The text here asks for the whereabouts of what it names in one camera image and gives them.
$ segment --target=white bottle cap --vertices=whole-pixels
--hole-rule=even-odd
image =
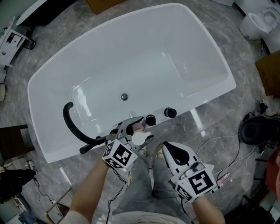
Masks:
[[[144,133],[142,133],[142,132],[135,132],[132,135],[131,140],[132,140],[134,145],[140,146],[140,145],[143,145],[145,143],[145,141],[146,141],[146,139],[147,139],[147,137],[149,135],[151,135],[150,132],[144,132]]]

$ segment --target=red cloth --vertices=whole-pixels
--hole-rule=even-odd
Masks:
[[[266,167],[266,185],[276,193],[280,200],[280,147],[270,156]]]

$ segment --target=brown box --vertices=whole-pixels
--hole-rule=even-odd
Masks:
[[[255,63],[267,96],[280,97],[280,51]]]
[[[95,14],[99,14],[106,9],[109,9],[117,4],[125,2],[126,0],[87,0],[88,4]]]

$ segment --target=toilet bowl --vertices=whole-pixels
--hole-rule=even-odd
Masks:
[[[250,40],[267,36],[280,25],[280,13],[273,7],[266,8],[258,14],[248,13],[240,25],[240,32]]]

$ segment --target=drain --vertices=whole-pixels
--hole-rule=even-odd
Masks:
[[[128,99],[128,95],[126,93],[123,93],[121,95],[121,99],[122,99],[122,101],[126,101]]]

